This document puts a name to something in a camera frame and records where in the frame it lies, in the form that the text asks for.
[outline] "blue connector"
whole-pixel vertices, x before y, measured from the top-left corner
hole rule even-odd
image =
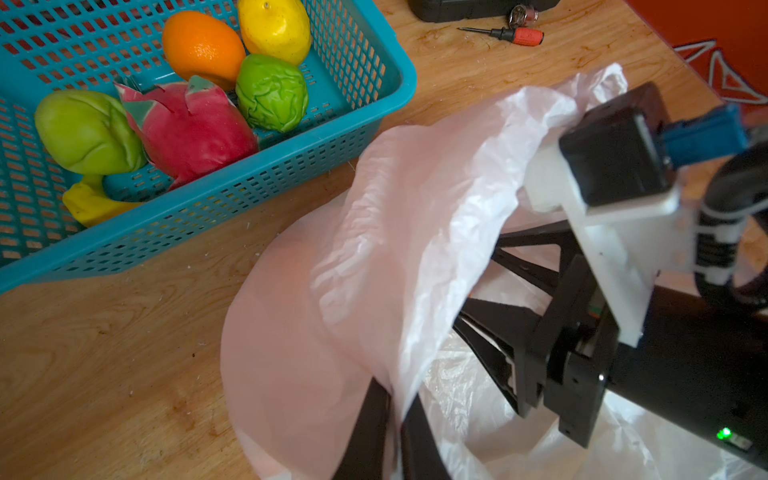
[[[715,108],[693,120],[669,124],[661,137],[675,169],[739,154],[750,145],[735,104]]]

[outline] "black cable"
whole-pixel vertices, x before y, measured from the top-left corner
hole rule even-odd
[[[764,208],[766,199],[768,144],[759,144],[731,158],[717,171],[704,194],[699,225],[711,227],[710,230],[738,230],[751,215],[763,232],[768,233],[768,210]],[[768,266],[746,285],[734,286],[733,271],[738,246],[737,238],[718,240],[711,231],[699,232],[696,287],[701,296],[716,308],[752,313],[768,307]],[[721,272],[719,276],[716,275],[718,270]]]

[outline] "lemon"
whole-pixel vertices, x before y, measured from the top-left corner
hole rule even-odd
[[[312,46],[310,18],[300,0],[240,0],[243,43],[261,53],[300,65]]]

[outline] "green led light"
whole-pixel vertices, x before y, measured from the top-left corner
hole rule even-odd
[[[726,427],[717,433],[717,438],[720,440],[725,440],[728,439],[731,435],[733,435],[733,432],[731,432],[730,429]]]

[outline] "red screwdriver handle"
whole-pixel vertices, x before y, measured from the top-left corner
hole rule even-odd
[[[534,30],[533,28],[517,27],[515,29],[515,39],[512,43],[516,45],[525,45],[527,47],[535,47],[541,45],[544,41],[544,32],[540,30]]]

